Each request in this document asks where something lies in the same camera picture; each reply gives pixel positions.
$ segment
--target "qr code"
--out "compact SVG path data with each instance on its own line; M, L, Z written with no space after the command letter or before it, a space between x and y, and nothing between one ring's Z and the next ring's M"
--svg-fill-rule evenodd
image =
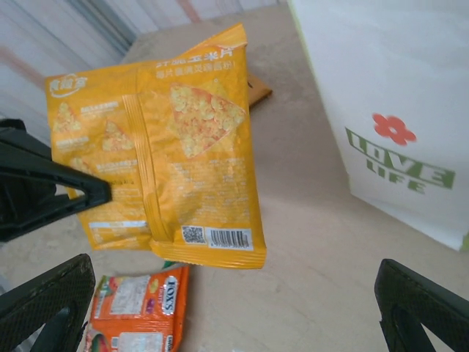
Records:
M204 237L204 228L200 226L183 226L182 236L186 243L206 244Z

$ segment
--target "white paper bag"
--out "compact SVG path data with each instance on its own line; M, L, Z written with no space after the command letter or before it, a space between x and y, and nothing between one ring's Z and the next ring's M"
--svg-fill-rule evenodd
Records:
M469 2L291 0L351 192L469 249Z

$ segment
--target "orange snack package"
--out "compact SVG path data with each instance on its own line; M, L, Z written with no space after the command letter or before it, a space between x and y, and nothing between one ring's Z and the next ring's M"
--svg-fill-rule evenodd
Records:
M104 276L97 286L85 352L175 352L182 339L189 267Z
M93 249L263 266L246 45L238 24L171 60L48 78L53 160L111 184L79 214Z

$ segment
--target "beige floor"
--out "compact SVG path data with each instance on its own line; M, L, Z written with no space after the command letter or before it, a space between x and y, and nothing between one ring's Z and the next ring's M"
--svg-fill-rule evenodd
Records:
M192 270L181 351L386 351L373 292L385 257L469 299L469 255L350 195L286 7L145 35L126 61L172 57L237 21L248 32L251 70L274 89L252 111L268 257L261 271ZM8 243L0 269L19 285L82 252L98 278L162 264L150 253L91 253L70 217Z

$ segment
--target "yellow snack bag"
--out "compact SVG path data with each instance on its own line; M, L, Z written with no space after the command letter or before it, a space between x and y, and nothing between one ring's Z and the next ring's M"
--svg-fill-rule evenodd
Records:
M236 25L171 61L143 65L139 95L126 97L140 172L151 174L145 208L160 215L148 218L150 246L167 260L233 268L265 261L246 43Z
M119 195L80 215L93 248L263 266L246 43L239 24L172 60L77 73L86 88L70 98L49 92L54 160L107 180ZM55 79L48 83L60 88L64 78Z
M53 160L111 184L112 202L78 214L93 249L149 250L137 155L122 96L135 92L137 65L50 77ZM68 189L69 197L77 197Z

